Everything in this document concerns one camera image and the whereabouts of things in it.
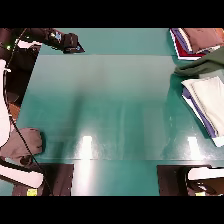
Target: yellow label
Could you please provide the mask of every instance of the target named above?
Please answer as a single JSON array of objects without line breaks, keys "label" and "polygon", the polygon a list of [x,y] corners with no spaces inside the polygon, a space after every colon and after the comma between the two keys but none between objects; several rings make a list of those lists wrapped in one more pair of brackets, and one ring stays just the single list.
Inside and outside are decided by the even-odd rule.
[{"label": "yellow label", "polygon": [[37,196],[37,189],[28,189],[27,196]]},{"label": "yellow label", "polygon": [[199,192],[199,193],[195,193],[196,196],[205,196],[205,192]]}]

